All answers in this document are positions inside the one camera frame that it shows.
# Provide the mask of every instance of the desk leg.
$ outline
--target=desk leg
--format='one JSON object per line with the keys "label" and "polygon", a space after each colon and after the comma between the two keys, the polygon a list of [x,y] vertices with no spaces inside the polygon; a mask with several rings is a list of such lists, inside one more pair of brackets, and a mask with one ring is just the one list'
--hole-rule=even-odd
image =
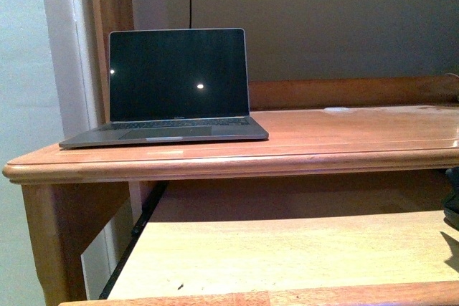
{"label": "desk leg", "polygon": [[85,300],[81,254],[129,197],[127,183],[22,186],[48,306]]}

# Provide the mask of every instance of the wooden panel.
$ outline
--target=wooden panel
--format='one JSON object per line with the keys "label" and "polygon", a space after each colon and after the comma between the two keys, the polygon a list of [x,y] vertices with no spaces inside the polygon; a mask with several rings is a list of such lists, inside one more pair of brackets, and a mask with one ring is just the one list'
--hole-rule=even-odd
{"label": "wooden panel", "polygon": [[92,0],[92,2],[105,120],[109,121],[108,35],[113,31],[134,29],[132,0]]}
{"label": "wooden panel", "polygon": [[174,181],[110,299],[458,281],[449,192],[438,171]]}
{"label": "wooden panel", "polygon": [[459,305],[459,282],[314,288],[135,300],[68,302],[60,306],[285,306],[285,305]]}
{"label": "wooden panel", "polygon": [[459,107],[253,113],[269,140],[63,150],[10,161],[14,183],[148,181],[446,168],[459,164]]}
{"label": "wooden panel", "polygon": [[47,305],[84,300],[81,254],[128,198],[127,183],[23,186]]}
{"label": "wooden panel", "polygon": [[459,78],[356,78],[250,82],[252,110],[361,107],[457,102]]}
{"label": "wooden panel", "polygon": [[441,211],[149,223],[110,299],[459,282],[458,240]]}

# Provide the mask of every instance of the light wood surface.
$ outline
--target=light wood surface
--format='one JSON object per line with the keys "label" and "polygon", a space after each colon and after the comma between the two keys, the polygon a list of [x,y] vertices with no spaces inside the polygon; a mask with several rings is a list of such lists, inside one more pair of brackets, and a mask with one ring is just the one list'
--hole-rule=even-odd
{"label": "light wood surface", "polygon": [[220,182],[169,184],[110,299],[459,287],[459,232],[432,210],[450,190],[437,171]]}
{"label": "light wood surface", "polygon": [[14,159],[13,183],[146,181],[446,168],[459,164],[459,107],[256,112],[267,141],[63,150]]}
{"label": "light wood surface", "polygon": [[457,282],[348,286],[302,290],[66,302],[61,306],[285,306],[285,305],[458,305]]}
{"label": "light wood surface", "polygon": [[249,82],[252,110],[456,103],[459,78],[426,77]]}

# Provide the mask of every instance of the small white object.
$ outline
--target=small white object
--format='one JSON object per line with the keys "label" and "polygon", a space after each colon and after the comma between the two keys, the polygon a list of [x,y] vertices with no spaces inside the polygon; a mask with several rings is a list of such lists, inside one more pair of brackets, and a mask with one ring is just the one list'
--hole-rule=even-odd
{"label": "small white object", "polygon": [[350,111],[348,107],[326,107],[324,108],[325,111],[329,111],[331,113],[342,113],[345,111]]}

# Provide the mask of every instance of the black object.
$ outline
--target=black object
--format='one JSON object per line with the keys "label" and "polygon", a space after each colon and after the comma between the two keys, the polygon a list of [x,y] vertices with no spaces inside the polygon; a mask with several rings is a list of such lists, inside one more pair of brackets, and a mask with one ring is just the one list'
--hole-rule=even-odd
{"label": "black object", "polygon": [[151,215],[153,214],[153,211],[158,205],[159,200],[161,200],[161,197],[163,196],[163,193],[166,190],[168,184],[168,181],[159,181],[156,183],[153,190],[150,192],[150,195],[146,199],[145,206],[142,207],[142,214],[138,218],[138,221],[134,225],[133,230],[131,232],[132,239],[129,242],[128,247],[124,251],[120,261],[116,265],[115,270],[113,270],[110,279],[108,279],[107,284],[103,288],[103,291],[99,296],[99,300],[105,300],[108,298],[108,295],[110,295],[110,292],[112,291],[113,286],[116,283],[116,280],[119,278],[121,271],[126,265],[126,262],[128,261],[131,252],[134,250],[134,247],[136,246],[143,229],[145,229],[148,220],[151,218]]}
{"label": "black object", "polygon": [[445,217],[448,222],[459,230],[459,167],[446,170],[453,191],[442,200]]}

